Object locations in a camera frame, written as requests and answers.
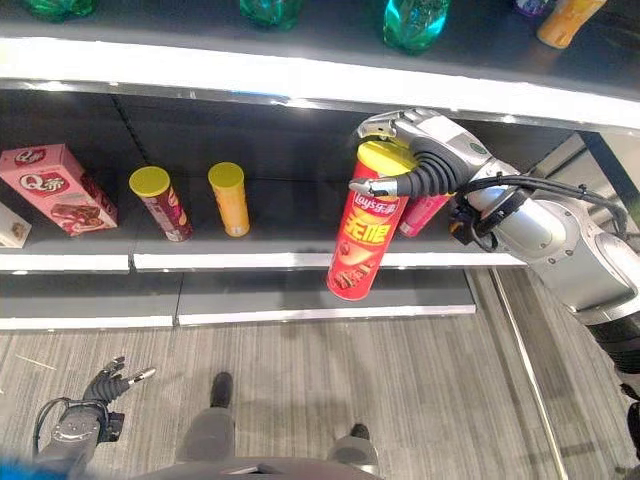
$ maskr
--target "red chip can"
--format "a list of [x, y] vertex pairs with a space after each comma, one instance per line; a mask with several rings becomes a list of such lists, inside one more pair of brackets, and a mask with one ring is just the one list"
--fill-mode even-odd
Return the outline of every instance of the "red chip can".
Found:
[[140, 197], [169, 240], [183, 242], [191, 237], [191, 223], [166, 170], [160, 167], [139, 168], [129, 177], [129, 187]]
[[398, 230], [405, 237], [415, 237], [449, 201], [449, 195], [420, 197], [410, 203], [400, 219]]
[[[367, 142], [358, 148], [354, 178], [381, 178], [412, 170], [410, 153], [396, 145]], [[407, 197], [368, 197], [349, 192], [327, 287], [345, 300], [365, 298], [398, 226]]]

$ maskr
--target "gray pants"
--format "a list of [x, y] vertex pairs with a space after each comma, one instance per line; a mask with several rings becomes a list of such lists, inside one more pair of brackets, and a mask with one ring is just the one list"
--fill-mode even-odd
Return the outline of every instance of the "gray pants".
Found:
[[[208, 408], [191, 423], [176, 461], [218, 463], [235, 457], [235, 424], [227, 408]], [[378, 454], [373, 444], [351, 436], [339, 439], [328, 460], [350, 465], [373, 475], [378, 473]]]

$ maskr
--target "robotic arm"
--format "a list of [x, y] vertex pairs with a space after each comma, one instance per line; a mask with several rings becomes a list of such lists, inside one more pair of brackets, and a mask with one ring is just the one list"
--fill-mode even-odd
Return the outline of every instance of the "robotic arm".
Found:
[[526, 262], [611, 357], [625, 393], [639, 398], [640, 259], [623, 239], [598, 227], [576, 198], [612, 210], [622, 237], [624, 211], [584, 186], [520, 175], [468, 131], [430, 110], [374, 116], [357, 134], [362, 141], [408, 148], [417, 167], [397, 177], [354, 179], [352, 190], [412, 197], [457, 192], [452, 234], [488, 251], [502, 245]]
[[[102, 442], [117, 442], [124, 425], [124, 414], [110, 412], [108, 405], [136, 383], [152, 377], [156, 369], [147, 368], [128, 378], [118, 372], [124, 357], [107, 363], [89, 383], [82, 400], [60, 397], [48, 402], [36, 419], [33, 431], [33, 457], [39, 467], [68, 478], [78, 478]], [[51, 433], [51, 441], [39, 450], [40, 430], [58, 403], [66, 406]]]

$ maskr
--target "yellow lid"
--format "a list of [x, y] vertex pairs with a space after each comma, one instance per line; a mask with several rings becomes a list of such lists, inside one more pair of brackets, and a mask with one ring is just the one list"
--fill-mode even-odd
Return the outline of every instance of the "yellow lid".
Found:
[[140, 197], [157, 197], [171, 184], [164, 168], [142, 167], [129, 177], [129, 187]]
[[235, 163], [222, 162], [209, 169], [207, 178], [212, 187], [232, 188], [242, 184], [244, 172]]
[[365, 142], [358, 147], [358, 160], [380, 175], [406, 173], [416, 166], [411, 152], [389, 142]]

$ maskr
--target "shelf edge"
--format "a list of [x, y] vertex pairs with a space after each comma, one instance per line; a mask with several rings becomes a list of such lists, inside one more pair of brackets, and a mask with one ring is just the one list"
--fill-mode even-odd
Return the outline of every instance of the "shelf edge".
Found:
[[154, 315], [148, 317], [14, 317], [0, 318], [2, 330], [86, 330], [106, 328], [154, 328], [173, 327], [171, 315]]
[[[133, 254], [139, 272], [206, 270], [328, 268], [330, 253], [246, 253], [246, 254]], [[507, 253], [394, 253], [385, 254], [383, 268], [440, 268], [524, 266]]]
[[[10, 88], [25, 90], [81, 91], [83, 82], [94, 82], [112, 87], [110, 93], [119, 93], [120, 84], [138, 85], [141, 90], [149, 87], [156, 92], [159, 87], [186, 89], [185, 97], [191, 99], [198, 98], [198, 90], [220, 91], [266, 96], [268, 103], [294, 108], [323, 108], [314, 102], [327, 100], [415, 105], [452, 113], [499, 115], [498, 121], [504, 123], [519, 123], [521, 116], [524, 123], [530, 118], [551, 119], [573, 122], [583, 129], [613, 127], [640, 135], [637, 115], [640, 102], [526, 81], [305, 58], [38, 37], [0, 38], [0, 52], [0, 80], [10, 84]], [[380, 84], [402, 88], [384, 89], [378, 87]]]
[[195, 313], [178, 315], [181, 326], [220, 323], [289, 322], [294, 320], [352, 319], [371, 317], [416, 317], [473, 315], [475, 304], [470, 305], [398, 305], [388, 307], [316, 308], [305, 310], [272, 310], [236, 313]]
[[129, 255], [0, 254], [0, 273], [129, 273]]

